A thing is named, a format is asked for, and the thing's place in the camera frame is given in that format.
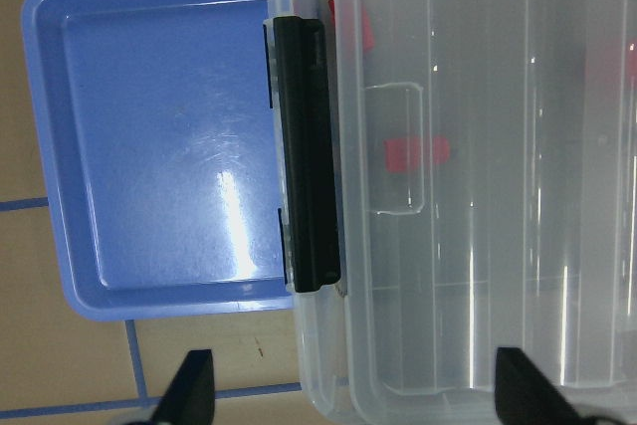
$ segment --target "tan tile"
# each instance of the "tan tile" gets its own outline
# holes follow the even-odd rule
[[[330,425],[302,392],[273,393],[217,401],[219,425]]]
[[[24,0],[0,0],[0,201],[44,196],[20,31]]]
[[[104,410],[100,412],[62,413],[42,417],[13,418],[3,420],[2,425],[109,425],[111,420],[125,414],[129,409]]]
[[[186,352],[212,348],[219,390],[299,380],[291,311],[137,322],[148,393],[161,395]]]
[[[0,213],[0,410],[135,398],[122,322],[67,305],[48,208]]]

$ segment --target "blue grid line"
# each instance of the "blue grid line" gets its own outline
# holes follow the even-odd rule
[[[143,376],[143,366],[141,365],[141,354],[139,353],[139,342],[137,341],[137,330],[134,320],[125,320],[126,337],[128,338],[128,350],[130,351],[130,361],[132,362],[132,373],[135,376],[135,385],[137,386],[137,395],[142,401],[148,399],[148,391],[146,390],[146,380]]]
[[[278,385],[263,385],[260,387],[235,388],[232,390],[218,390],[217,399],[250,397],[255,395],[269,395],[301,390],[298,382],[281,383]],[[61,415],[65,413],[97,412],[103,410],[117,410],[121,408],[141,408],[154,406],[161,397],[149,397],[145,400],[113,400],[108,402],[81,403],[76,405],[57,405],[50,407],[20,408],[17,410],[0,411],[0,420],[10,418],[41,417],[44,415]]]
[[[19,209],[44,208],[46,206],[49,206],[49,199],[46,197],[0,201],[0,213]]]

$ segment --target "black latch hinge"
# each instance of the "black latch hinge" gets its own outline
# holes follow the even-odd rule
[[[295,291],[306,293],[340,279],[324,28],[290,16],[275,18],[272,30],[268,68],[281,109],[290,235],[284,257]]]

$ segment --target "clear plastic bin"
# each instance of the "clear plastic bin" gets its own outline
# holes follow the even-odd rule
[[[637,420],[637,0],[269,2],[334,60],[346,279],[296,296],[318,410],[495,423],[516,345]]]

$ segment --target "blue plastic tray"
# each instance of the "blue plastic tray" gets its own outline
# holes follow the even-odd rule
[[[90,319],[286,308],[266,0],[26,0],[65,295]]]

